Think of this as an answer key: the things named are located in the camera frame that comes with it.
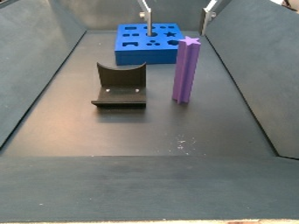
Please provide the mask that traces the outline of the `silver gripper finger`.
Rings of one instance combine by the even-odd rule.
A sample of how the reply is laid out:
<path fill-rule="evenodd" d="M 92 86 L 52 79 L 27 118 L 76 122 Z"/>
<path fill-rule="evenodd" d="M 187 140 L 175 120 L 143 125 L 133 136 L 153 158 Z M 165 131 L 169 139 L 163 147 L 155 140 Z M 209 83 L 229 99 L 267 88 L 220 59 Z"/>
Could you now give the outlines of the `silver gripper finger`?
<path fill-rule="evenodd" d="M 152 9 L 149 8 L 145 0 L 136 0 L 141 8 L 139 17 L 147 22 L 147 35 L 152 36 Z"/>
<path fill-rule="evenodd" d="M 205 34 L 208 22 L 215 17 L 215 9 L 217 7 L 219 0 L 209 0 L 208 5 L 203 8 L 203 19 L 201 19 L 201 26 L 200 26 L 200 35 Z"/>

